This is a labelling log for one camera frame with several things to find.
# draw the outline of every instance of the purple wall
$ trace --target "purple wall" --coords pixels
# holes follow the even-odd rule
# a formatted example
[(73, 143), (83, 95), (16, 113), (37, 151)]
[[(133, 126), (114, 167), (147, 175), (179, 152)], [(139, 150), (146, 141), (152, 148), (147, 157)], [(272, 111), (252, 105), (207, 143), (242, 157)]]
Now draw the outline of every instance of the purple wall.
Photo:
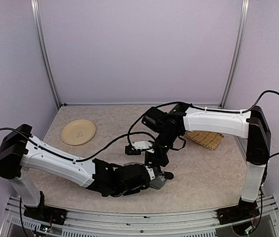
[(41, 20), (65, 103), (219, 104), (240, 0), (45, 0)]
[[(246, 33), (228, 108), (248, 108), (266, 89), (279, 91), (279, 1), (251, 0)], [(271, 152), (279, 151), (279, 97), (266, 95), (259, 105), (272, 133)], [(270, 161), (265, 190), (279, 206), (279, 156)]]
[[(28, 123), (42, 137), (55, 114), (31, 3), (0, 1), (0, 127)], [(0, 142), (5, 134), (0, 133)], [(12, 193), (10, 184), (0, 178), (0, 217)]]

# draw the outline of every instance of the woven mat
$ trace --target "woven mat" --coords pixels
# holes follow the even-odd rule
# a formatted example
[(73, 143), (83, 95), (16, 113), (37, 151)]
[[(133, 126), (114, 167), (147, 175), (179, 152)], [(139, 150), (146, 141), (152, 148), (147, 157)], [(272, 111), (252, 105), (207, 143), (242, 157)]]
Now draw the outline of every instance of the woven mat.
[(224, 138), (224, 135), (216, 132), (193, 131), (185, 135), (192, 141), (201, 144), (211, 150), (215, 150)]

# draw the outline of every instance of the black cable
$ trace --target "black cable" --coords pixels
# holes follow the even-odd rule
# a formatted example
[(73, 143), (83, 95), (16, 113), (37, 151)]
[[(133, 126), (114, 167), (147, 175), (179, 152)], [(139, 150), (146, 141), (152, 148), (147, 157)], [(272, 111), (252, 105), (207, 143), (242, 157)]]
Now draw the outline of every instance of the black cable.
[(261, 202), (261, 210), (260, 210), (260, 217), (259, 217), (259, 221), (258, 221), (258, 224), (255, 226), (255, 228), (254, 228), (254, 230), (253, 231), (251, 231), (249, 234), (252, 234), (253, 232), (255, 232), (256, 231), (256, 229), (258, 228), (258, 226), (259, 226), (259, 224), (260, 224), (260, 222), (261, 222), (261, 219), (262, 219), (262, 211), (263, 211), (263, 196), (264, 196), (264, 194), (263, 194), (263, 191), (262, 191), (262, 189), (261, 189), (261, 187), (260, 187), (260, 193), (261, 193), (261, 196), (260, 196), (260, 202)]
[(22, 217), (22, 198), (20, 197), (20, 219), (21, 219), (21, 225), (22, 225), (22, 229), (23, 232), (25, 234), (26, 237), (29, 237), (25, 231), (25, 227), (24, 227), (24, 223), (23, 223), (23, 217)]
[(21, 133), (20, 131), (14, 129), (14, 128), (10, 128), (10, 127), (2, 127), (0, 128), (0, 131), (4, 131), (4, 130), (10, 130), (13, 132), (17, 132), (18, 134), (22, 135), (26, 140), (28, 140), (29, 142), (31, 142), (34, 146), (37, 146), (37, 143), (33, 142), (31, 139), (29, 139), (27, 136), (25, 136), (23, 133)]
[[(155, 106), (156, 108), (161, 108), (161, 107), (164, 107), (164, 106), (168, 106), (168, 105), (174, 105), (174, 104), (181, 104), (181, 105), (190, 105), (188, 103), (185, 103), (185, 102), (181, 102), (181, 101), (174, 101), (174, 102), (169, 102), (169, 103), (165, 103), (165, 104), (161, 104), (161, 105), (157, 105)], [(130, 135), (131, 135), (131, 131), (132, 129), (134, 128), (134, 126), (139, 122), (140, 119), (142, 119), (144, 116), (145, 116), (146, 112), (143, 113), (130, 127), (129, 127), (129, 130), (127, 132), (127, 141), (128, 141), (128, 144), (132, 147), (133, 147), (133, 144), (130, 140)], [(147, 149), (141, 149), (141, 151), (147, 151), (147, 150), (150, 150), (151, 148), (147, 148)]]
[(260, 193), (261, 193), (261, 196), (260, 196), (260, 202), (261, 202), (261, 209), (260, 209), (260, 217), (259, 217), (259, 220), (258, 220), (258, 224), (256, 226), (253, 225), (253, 228), (252, 228), (252, 231), (249, 232), (249, 233), (244, 233), (244, 235), (238, 235), (236, 234), (237, 236), (241, 236), (241, 237), (247, 237), (247, 236), (250, 236), (253, 232), (255, 232), (258, 228), (258, 226), (260, 225), (260, 222), (261, 222), (261, 219), (262, 219), (262, 211), (263, 211), (263, 191), (260, 187), (259, 189)]
[(87, 158), (84, 158), (84, 159), (78, 159), (76, 160), (76, 162), (84, 162), (84, 161), (87, 161), (89, 159), (92, 159), (94, 158), (96, 155), (98, 155), (99, 153), (101, 153), (102, 151), (106, 150), (110, 145), (112, 145), (114, 142), (116, 142), (117, 140), (123, 138), (123, 137), (126, 137), (128, 135), (137, 135), (137, 134), (145, 134), (145, 135), (148, 135), (150, 136), (154, 141), (156, 141), (155, 137), (153, 135), (151, 135), (150, 133), (148, 132), (131, 132), (131, 133), (126, 133), (126, 134), (123, 134), (121, 136), (118, 136), (117, 138), (113, 139), (110, 143), (108, 143), (105, 147), (103, 147), (101, 150), (99, 150), (98, 152), (96, 152), (95, 154), (91, 155), (90, 157), (87, 157)]
[[(249, 109), (247, 109), (247, 110), (245, 110), (245, 111), (242, 111), (242, 113), (246, 113), (246, 112), (251, 111), (251, 110), (254, 108), (254, 106), (256, 106), (256, 105), (258, 104), (258, 102), (260, 101), (261, 97), (262, 97), (264, 94), (266, 94), (266, 93), (274, 93), (274, 94), (276, 94), (276, 95), (279, 96), (279, 92), (277, 92), (277, 91), (266, 90), (266, 91), (264, 91), (264, 92), (262, 92), (262, 93), (260, 94), (260, 96), (258, 97), (258, 99), (256, 100), (256, 102), (255, 102)], [(168, 105), (173, 105), (173, 104), (188, 105), (188, 106), (191, 107), (191, 108), (195, 108), (195, 109), (203, 110), (203, 111), (205, 110), (204, 108), (196, 107), (196, 106), (193, 106), (192, 104), (188, 104), (188, 103), (185, 103), (185, 102), (178, 102), (178, 101), (176, 101), (176, 102), (169, 102), (169, 103), (165, 103), (165, 104), (161, 104), (161, 105), (156, 106), (156, 108), (160, 108), (160, 107), (164, 107), (164, 106), (168, 106)], [(223, 113), (232, 113), (232, 114), (234, 114), (234, 113), (240, 114), (239, 111), (222, 111), (222, 110), (213, 110), (213, 109), (207, 109), (207, 111), (211, 111), (211, 112), (223, 112)], [(148, 135), (148, 136), (150, 136), (151, 138), (153, 138), (153, 140), (156, 142), (155, 137), (154, 137), (152, 134), (148, 133), (148, 132), (131, 132), (131, 130), (133, 129), (133, 127), (136, 125), (136, 123), (138, 123), (138, 121), (139, 121), (144, 115), (145, 115), (145, 114), (142, 114), (142, 115), (131, 125), (131, 127), (129, 128), (127, 134), (123, 134), (123, 135), (121, 135), (121, 136), (115, 138), (113, 141), (111, 141), (111, 142), (110, 142), (109, 144), (107, 144), (104, 148), (102, 148), (101, 150), (99, 150), (98, 152), (96, 152), (95, 154), (93, 154), (92, 156), (87, 157), (87, 158), (84, 158), (84, 159), (76, 160), (76, 162), (84, 162), (84, 161), (87, 161), (87, 160), (89, 160), (89, 159), (94, 158), (96, 155), (98, 155), (99, 153), (101, 153), (102, 151), (104, 151), (105, 149), (107, 149), (107, 148), (108, 148), (110, 145), (112, 145), (114, 142), (116, 142), (117, 140), (119, 140), (120, 138), (123, 138), (123, 137), (125, 137), (125, 136), (127, 136), (128, 143), (129, 143), (129, 145), (131, 145), (132, 147), (133, 147), (133, 145), (132, 145), (132, 142), (131, 142), (131, 140), (130, 140), (130, 135), (145, 134), (145, 135)], [(63, 159), (69, 160), (69, 161), (74, 161), (72, 158), (65, 157), (65, 156), (60, 155), (60, 154), (58, 154), (58, 153), (55, 153), (55, 152), (53, 152), (53, 151), (51, 151), (51, 150), (49, 150), (49, 149), (47, 149), (47, 148), (45, 148), (45, 147), (39, 146), (37, 143), (35, 143), (34, 141), (32, 141), (32, 140), (31, 140), (30, 138), (28, 138), (26, 135), (24, 135), (23, 133), (21, 133), (20, 131), (14, 129), (14, 128), (10, 128), (10, 127), (3, 127), (3, 128), (0, 128), (0, 131), (3, 131), (3, 130), (14, 131), (14, 132), (20, 134), (21, 136), (23, 136), (27, 141), (31, 142), (34, 146), (37, 146), (38, 148), (40, 148), (40, 149), (42, 149), (42, 150), (44, 150), (44, 151), (46, 151), (46, 152), (49, 152), (49, 153), (51, 153), (51, 154), (53, 154), (53, 155), (55, 155), (55, 156), (58, 156), (58, 157), (60, 157), (60, 158), (63, 158)], [(141, 151), (146, 151), (146, 150), (150, 150), (150, 148), (141, 149)], [(277, 156), (277, 155), (279, 155), (279, 152), (278, 152), (278, 153), (275, 153), (275, 154), (273, 154), (273, 155), (271, 155), (270, 158), (272, 158), (272, 157), (274, 157), (274, 156)]]

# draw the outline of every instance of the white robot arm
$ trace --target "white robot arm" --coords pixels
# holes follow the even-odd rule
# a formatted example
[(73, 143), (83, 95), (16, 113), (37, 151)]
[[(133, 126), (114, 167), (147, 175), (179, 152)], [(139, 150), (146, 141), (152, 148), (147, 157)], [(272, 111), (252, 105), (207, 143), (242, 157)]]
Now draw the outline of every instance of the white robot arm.
[[(173, 178), (170, 172), (161, 170), (168, 163), (167, 152), (173, 142), (186, 131), (212, 131), (227, 133), (248, 139), (247, 174), (245, 185), (236, 212), (241, 209), (242, 218), (259, 215), (256, 209), (258, 191), (265, 179), (270, 156), (271, 134), (260, 107), (249, 112), (242, 110), (212, 110), (185, 103), (176, 105), (169, 113), (151, 107), (142, 116), (142, 123), (159, 135), (153, 142), (135, 142), (125, 147), (127, 155), (139, 155), (145, 151), (144, 164), (120, 166), (98, 159), (86, 159), (63, 152), (47, 145), (30, 134), (31, 127), (22, 125), (12, 132), (0, 147), (0, 176), (10, 180), (20, 194), (26, 207), (25, 215), (42, 221), (55, 218), (63, 224), (66, 210), (44, 205), (44, 196), (39, 192), (27, 168), (34, 168), (71, 180), (78, 185), (100, 192), (102, 196), (119, 197), (140, 192), (142, 189), (160, 189)], [(230, 209), (219, 209), (219, 216), (228, 216)], [(221, 224), (230, 221), (223, 218)]]

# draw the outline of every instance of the plate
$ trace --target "plate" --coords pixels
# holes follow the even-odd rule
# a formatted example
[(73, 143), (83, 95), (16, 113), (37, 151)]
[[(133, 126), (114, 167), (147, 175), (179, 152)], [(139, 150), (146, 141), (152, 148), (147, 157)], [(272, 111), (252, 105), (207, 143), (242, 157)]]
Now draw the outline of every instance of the plate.
[(62, 132), (61, 139), (71, 146), (87, 143), (95, 134), (95, 125), (90, 120), (79, 119), (67, 124)]

